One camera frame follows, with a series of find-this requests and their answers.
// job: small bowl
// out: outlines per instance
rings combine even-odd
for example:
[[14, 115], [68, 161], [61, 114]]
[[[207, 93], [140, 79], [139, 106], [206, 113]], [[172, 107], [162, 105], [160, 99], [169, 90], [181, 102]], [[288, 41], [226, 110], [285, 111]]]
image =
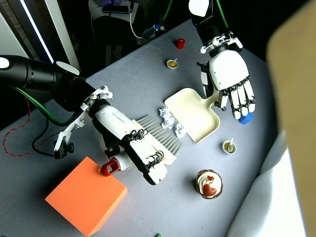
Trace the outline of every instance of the small bowl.
[[169, 64], [172, 63], [172, 62], [174, 62], [173, 59], [168, 60], [168, 61], [167, 61], [167, 67], [170, 68], [170, 69], [176, 69], [176, 68], [178, 67], [178, 62], [176, 62], [176, 66], [174, 66], [174, 67], [172, 67], [172, 66], [169, 65]]
[[230, 155], [235, 154], [236, 150], [237, 150], [236, 144], [234, 142], [232, 142], [232, 146], [233, 146], [232, 152], [227, 151], [227, 147], [229, 144], [230, 144], [230, 140], [226, 140], [225, 142], [223, 142], [223, 145], [222, 145], [223, 152], [225, 152], [226, 154], [230, 154]]

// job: red can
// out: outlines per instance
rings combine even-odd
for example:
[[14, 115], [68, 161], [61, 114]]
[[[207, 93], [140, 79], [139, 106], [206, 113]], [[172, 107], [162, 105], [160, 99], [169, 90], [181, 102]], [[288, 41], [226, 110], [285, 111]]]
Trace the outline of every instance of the red can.
[[183, 38], [179, 38], [178, 41], [177, 41], [177, 48], [178, 49], [183, 49], [185, 42], [186, 41]]

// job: gray table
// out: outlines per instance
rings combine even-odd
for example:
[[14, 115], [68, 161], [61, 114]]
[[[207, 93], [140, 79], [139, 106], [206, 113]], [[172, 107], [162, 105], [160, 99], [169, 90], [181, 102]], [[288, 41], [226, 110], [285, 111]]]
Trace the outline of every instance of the gray table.
[[[178, 38], [186, 40], [183, 50], [175, 47]], [[106, 84], [114, 93], [111, 104], [128, 117], [138, 119], [150, 114], [159, 119], [158, 108], [180, 89], [191, 87], [203, 94], [196, 62], [208, 61], [208, 55], [198, 53], [200, 46], [198, 34], [188, 21], [87, 81], [96, 88]], [[129, 193], [94, 236], [153, 237], [161, 233], [163, 237], [223, 237], [227, 233], [277, 134], [267, 65], [247, 50], [242, 56], [252, 75], [257, 101], [254, 120], [241, 125], [231, 111], [214, 108], [221, 119], [220, 128], [198, 145], [184, 137], [183, 150], [175, 163], [167, 167], [168, 174], [159, 185], [149, 185], [136, 168], [115, 174]], [[165, 62], [175, 57], [179, 68], [171, 71]], [[69, 116], [53, 101], [47, 106], [59, 118]], [[0, 138], [25, 120], [23, 117], [1, 131]], [[28, 151], [44, 124], [44, 117], [38, 111], [32, 112], [31, 124], [12, 133], [7, 147], [14, 153]], [[52, 125], [47, 136], [58, 130]], [[221, 144], [232, 137], [237, 153], [228, 156], [221, 151]], [[73, 133], [71, 141], [75, 153], [62, 160], [39, 154], [14, 158], [0, 149], [0, 236], [82, 236], [44, 201], [85, 156], [105, 163], [99, 134], [89, 119], [84, 128]], [[42, 150], [51, 148], [52, 143], [48, 143]], [[193, 180], [202, 169], [214, 169], [221, 175], [224, 189], [219, 198], [205, 200], [194, 190]]]

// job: green cable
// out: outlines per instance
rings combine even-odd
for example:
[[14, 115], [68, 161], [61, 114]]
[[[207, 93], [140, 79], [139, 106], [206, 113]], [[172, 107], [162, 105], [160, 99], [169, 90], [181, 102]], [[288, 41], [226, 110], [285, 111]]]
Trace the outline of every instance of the green cable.
[[216, 1], [217, 1], [219, 12], [221, 13], [222, 19], [224, 21], [224, 24], [225, 24], [226, 28], [228, 28], [228, 25], [227, 25], [227, 22], [225, 20], [225, 16], [224, 16], [223, 10], [222, 10], [221, 5], [219, 3], [219, 0], [216, 0]]
[[171, 4], [172, 4], [172, 0], [170, 0], [170, 2], [169, 2], [169, 5], [168, 5], [168, 8], [167, 8], [167, 11], [166, 11], [165, 15], [163, 16], [163, 20], [165, 20], [165, 19], [167, 18], [167, 15], [168, 15], [169, 10], [170, 10], [170, 7], [171, 7]]
[[49, 110], [47, 110], [39, 101], [37, 101], [35, 98], [33, 98], [31, 95], [29, 95], [24, 90], [15, 87], [16, 90], [18, 90], [21, 94], [23, 94], [25, 97], [27, 97], [30, 101], [32, 101], [37, 107], [44, 112], [49, 118], [51, 118], [56, 125], [59, 126], [67, 126], [69, 123], [71, 123], [74, 120], [74, 116], [71, 116], [66, 122], [60, 122]]

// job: light strip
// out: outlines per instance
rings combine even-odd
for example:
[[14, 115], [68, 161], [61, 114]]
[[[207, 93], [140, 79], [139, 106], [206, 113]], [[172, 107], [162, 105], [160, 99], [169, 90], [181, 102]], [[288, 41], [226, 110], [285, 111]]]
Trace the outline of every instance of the light strip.
[[30, 22], [31, 22], [31, 24], [32, 24], [32, 26], [33, 26], [33, 28], [34, 28], [34, 30], [35, 30], [35, 32], [36, 32], [36, 34], [37, 34], [37, 36], [38, 36], [40, 42], [41, 42], [41, 44], [43, 45], [43, 48], [45, 49], [45, 52], [47, 53], [47, 55], [48, 55], [48, 57], [49, 57], [51, 63], [54, 63], [53, 57], [50, 55], [50, 53], [49, 53], [49, 51], [48, 51], [48, 48], [47, 48], [47, 46], [46, 46], [46, 44], [45, 44], [45, 42], [44, 42], [42, 36], [40, 35], [40, 32], [39, 32], [39, 30], [38, 30], [38, 28], [37, 28], [37, 26], [36, 26], [36, 24], [35, 24], [35, 22], [34, 22], [32, 16], [31, 16], [31, 14], [30, 14], [28, 8], [27, 8], [26, 5], [25, 5], [24, 0], [20, 0], [20, 2], [21, 2], [21, 4], [22, 4], [22, 6], [23, 6], [23, 8], [24, 8], [24, 10], [25, 10], [25, 13], [26, 13], [26, 15], [28, 16], [28, 18], [29, 18], [29, 20], [30, 20]]

